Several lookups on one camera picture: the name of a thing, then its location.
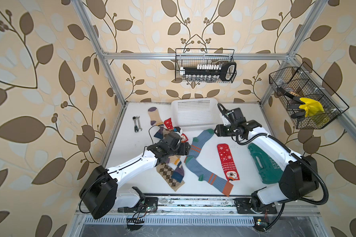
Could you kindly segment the brown argyle sock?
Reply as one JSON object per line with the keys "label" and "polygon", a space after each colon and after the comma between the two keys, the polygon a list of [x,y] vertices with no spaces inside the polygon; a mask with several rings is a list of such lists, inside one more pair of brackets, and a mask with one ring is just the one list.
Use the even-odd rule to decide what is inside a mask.
{"label": "brown argyle sock", "polygon": [[178,182],[172,177],[174,170],[167,164],[159,164],[156,167],[156,170],[174,192],[176,192],[181,186],[185,184],[184,181]]}
{"label": "brown argyle sock", "polygon": [[165,129],[164,127],[160,127],[159,132],[162,135],[161,143],[171,146],[174,141],[172,132],[168,129]]}

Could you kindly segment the blue striped sock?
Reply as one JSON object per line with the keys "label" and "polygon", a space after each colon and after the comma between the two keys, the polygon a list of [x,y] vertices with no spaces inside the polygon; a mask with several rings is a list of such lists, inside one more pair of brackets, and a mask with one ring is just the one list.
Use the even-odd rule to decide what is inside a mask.
{"label": "blue striped sock", "polygon": [[214,135],[213,129],[207,129],[202,131],[197,137],[193,138],[190,151],[185,158],[185,164],[187,164],[191,159],[196,159],[199,157],[203,146],[207,141],[209,141]]}
{"label": "blue striped sock", "polygon": [[219,190],[223,195],[229,197],[233,189],[231,183],[204,168],[193,156],[187,156],[185,164],[186,167],[198,177],[199,181],[206,181],[208,184]]}

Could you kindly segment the red christmas sock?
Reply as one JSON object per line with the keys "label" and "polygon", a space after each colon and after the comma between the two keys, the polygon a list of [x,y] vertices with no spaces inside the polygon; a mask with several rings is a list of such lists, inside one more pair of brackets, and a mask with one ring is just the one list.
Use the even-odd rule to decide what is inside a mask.
{"label": "red christmas sock", "polygon": [[188,142],[188,137],[184,134],[183,130],[178,126],[173,126],[171,118],[165,120],[164,121],[164,125],[170,132],[177,133],[181,137],[181,142],[182,143]]}
{"label": "red christmas sock", "polygon": [[233,160],[233,156],[229,145],[218,144],[217,145],[218,154],[220,157],[222,169],[228,181],[240,180],[236,165]]}

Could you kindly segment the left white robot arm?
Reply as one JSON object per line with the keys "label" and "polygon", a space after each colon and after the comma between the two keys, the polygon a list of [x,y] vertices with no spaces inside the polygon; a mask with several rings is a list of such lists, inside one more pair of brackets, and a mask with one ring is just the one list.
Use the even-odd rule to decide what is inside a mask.
{"label": "left white robot arm", "polygon": [[179,134],[172,132],[145,147],[141,155],[126,163],[110,168],[96,167],[79,193],[80,204],[85,205],[86,213],[95,220],[105,216],[113,207],[142,210],[145,196],[137,187],[121,194],[117,194],[118,189],[137,175],[165,163],[170,156],[188,155],[190,148],[189,143],[181,141]]}

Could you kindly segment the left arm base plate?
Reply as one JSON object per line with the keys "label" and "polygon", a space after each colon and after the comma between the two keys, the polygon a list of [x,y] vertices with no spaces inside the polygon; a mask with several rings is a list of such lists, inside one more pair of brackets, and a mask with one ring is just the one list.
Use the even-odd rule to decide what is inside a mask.
{"label": "left arm base plate", "polygon": [[118,208],[119,213],[137,213],[137,212],[155,212],[158,209],[158,198],[157,197],[146,197],[142,198],[134,207],[120,207]]}

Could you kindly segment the beige purple sock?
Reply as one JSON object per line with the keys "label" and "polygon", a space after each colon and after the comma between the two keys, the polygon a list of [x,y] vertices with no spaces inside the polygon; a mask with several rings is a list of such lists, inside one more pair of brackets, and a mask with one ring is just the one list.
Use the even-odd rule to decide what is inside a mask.
{"label": "beige purple sock", "polygon": [[173,178],[177,182],[181,183],[183,181],[183,178],[185,175],[183,164],[181,161],[181,156],[179,156],[179,155],[170,156],[167,158],[166,163],[173,164],[176,166],[176,168],[174,169],[174,171],[171,175],[171,178]]}
{"label": "beige purple sock", "polygon": [[150,117],[150,125],[159,127],[154,137],[163,139],[164,122],[160,118],[158,109],[156,107],[149,108],[148,115]]}

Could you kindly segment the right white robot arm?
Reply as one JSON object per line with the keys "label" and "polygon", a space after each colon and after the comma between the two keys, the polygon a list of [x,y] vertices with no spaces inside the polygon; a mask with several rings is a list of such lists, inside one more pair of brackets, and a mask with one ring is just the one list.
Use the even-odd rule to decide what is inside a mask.
{"label": "right white robot arm", "polygon": [[240,108],[228,110],[218,104],[223,124],[217,125],[219,137],[235,137],[238,145],[257,145],[279,166],[283,174],[280,180],[251,195],[253,206],[265,206],[274,202],[287,203],[301,200],[314,205],[324,205],[329,200],[328,188],[317,172],[316,160],[291,150],[270,135],[255,120],[247,121]]}

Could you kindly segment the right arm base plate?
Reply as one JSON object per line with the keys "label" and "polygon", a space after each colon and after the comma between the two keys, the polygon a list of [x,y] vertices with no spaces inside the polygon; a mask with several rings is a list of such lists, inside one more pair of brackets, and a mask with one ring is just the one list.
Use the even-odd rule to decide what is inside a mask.
{"label": "right arm base plate", "polygon": [[274,203],[262,204],[256,198],[235,198],[234,205],[238,214],[277,214],[277,209]]}

